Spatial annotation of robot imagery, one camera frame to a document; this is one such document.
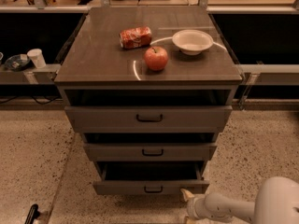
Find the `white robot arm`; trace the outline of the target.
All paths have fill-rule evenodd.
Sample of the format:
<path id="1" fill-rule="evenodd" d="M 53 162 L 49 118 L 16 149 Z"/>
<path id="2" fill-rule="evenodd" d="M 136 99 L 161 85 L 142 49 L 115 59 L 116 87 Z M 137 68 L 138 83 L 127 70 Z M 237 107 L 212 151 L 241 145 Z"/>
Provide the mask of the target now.
<path id="1" fill-rule="evenodd" d="M 186 224 L 210 219 L 229 223 L 234 217 L 248 224 L 299 224 L 299 184 L 281 176 L 266 179 L 254 202 L 238 201 L 217 192 L 205 197 L 181 189 L 187 203 Z"/>

